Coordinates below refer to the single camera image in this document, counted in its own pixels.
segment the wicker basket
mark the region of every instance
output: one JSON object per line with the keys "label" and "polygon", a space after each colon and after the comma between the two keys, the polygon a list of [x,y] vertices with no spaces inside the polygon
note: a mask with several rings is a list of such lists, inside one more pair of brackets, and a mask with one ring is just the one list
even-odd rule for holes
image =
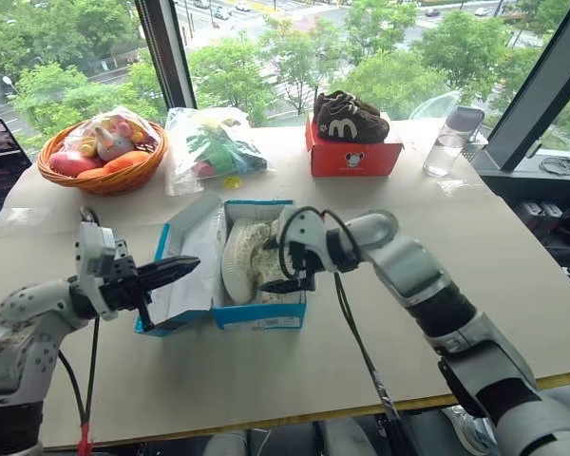
{"label": "wicker basket", "polygon": [[107,176],[100,176],[99,178],[79,179],[56,173],[50,168],[48,158],[51,154],[61,150],[64,145],[64,139],[70,131],[79,125],[79,123],[77,123],[65,130],[62,130],[45,143],[40,154],[38,154],[37,160],[40,174],[51,182],[58,183],[64,187],[77,187],[85,192],[92,193],[93,195],[120,195],[122,193],[136,190],[148,182],[154,175],[168,148],[167,136],[162,127],[156,123],[150,124],[157,131],[160,139],[155,144],[137,147],[138,149],[152,152],[150,154],[150,158],[143,163],[129,166],[128,168],[121,169],[120,171],[108,174]]}

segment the plastic bag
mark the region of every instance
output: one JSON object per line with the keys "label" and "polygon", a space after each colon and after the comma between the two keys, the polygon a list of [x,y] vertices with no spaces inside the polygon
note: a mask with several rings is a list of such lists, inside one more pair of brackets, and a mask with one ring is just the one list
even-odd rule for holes
{"label": "plastic bag", "polygon": [[[113,137],[129,140],[134,149],[151,152],[159,141],[159,134],[152,125],[124,106],[118,106],[109,112],[99,114],[92,119],[81,123],[64,139],[64,151],[77,152],[91,158],[97,154],[97,128]],[[115,157],[100,157],[109,162]]]}
{"label": "plastic bag", "polygon": [[169,110],[165,130],[170,151],[166,194],[201,189],[199,180],[268,168],[254,146],[247,115],[235,107]]}

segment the water bottle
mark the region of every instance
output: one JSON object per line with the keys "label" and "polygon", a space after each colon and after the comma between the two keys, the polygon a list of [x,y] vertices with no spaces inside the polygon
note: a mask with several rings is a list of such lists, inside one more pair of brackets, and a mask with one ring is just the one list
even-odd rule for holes
{"label": "water bottle", "polygon": [[480,109],[456,106],[447,116],[435,144],[428,153],[423,165],[425,173],[437,178],[447,176],[463,147],[475,136],[483,120],[484,113]]}

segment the red strap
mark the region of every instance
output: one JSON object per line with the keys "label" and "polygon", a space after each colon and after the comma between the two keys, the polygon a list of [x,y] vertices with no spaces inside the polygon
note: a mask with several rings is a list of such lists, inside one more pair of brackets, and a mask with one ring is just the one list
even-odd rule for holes
{"label": "red strap", "polygon": [[88,423],[80,426],[80,442],[78,443],[78,456],[90,456],[93,444],[88,441]]}

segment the table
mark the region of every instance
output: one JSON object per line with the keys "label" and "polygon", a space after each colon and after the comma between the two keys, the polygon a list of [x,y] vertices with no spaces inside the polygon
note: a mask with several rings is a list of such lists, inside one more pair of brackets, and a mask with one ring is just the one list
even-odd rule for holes
{"label": "table", "polygon": [[[273,158],[275,171],[265,179],[243,178],[236,191],[218,186],[213,190],[223,199],[293,198],[330,207],[344,219],[369,208],[390,209],[402,229],[425,243],[471,302],[517,346],[542,386],[570,383],[570,281],[467,162],[457,161],[447,179],[425,178],[420,165],[431,142],[429,134],[426,141],[423,135],[412,140],[409,132],[426,131],[418,123],[394,123],[393,128],[406,139],[406,151],[388,179],[313,180],[302,129],[259,129],[257,143]],[[291,142],[280,143],[279,137]],[[41,182],[41,201],[30,195],[29,182]],[[6,212],[43,209],[44,217],[28,230],[24,225],[10,231],[0,227],[0,300],[22,284],[74,273],[74,202],[92,201],[105,225],[118,225],[142,264],[154,254],[161,229],[157,221],[168,219],[189,200],[161,195],[160,175],[138,196],[114,199],[118,204],[38,181],[32,170],[20,184]],[[149,204],[147,195],[160,199],[154,204],[160,211],[143,206],[147,218],[127,212],[133,198]],[[452,403],[436,368],[436,355],[371,268],[362,265],[343,278],[359,331],[398,406],[418,409]],[[97,443],[380,411],[328,275],[317,277],[317,291],[309,295],[299,332],[223,332],[208,320],[157,339],[134,334],[135,318],[133,313],[121,313],[100,331],[91,420],[91,436]],[[82,385],[89,349],[90,328],[72,334],[63,345]],[[61,367],[45,402],[42,439],[47,447],[70,446],[78,440],[74,398]]]}

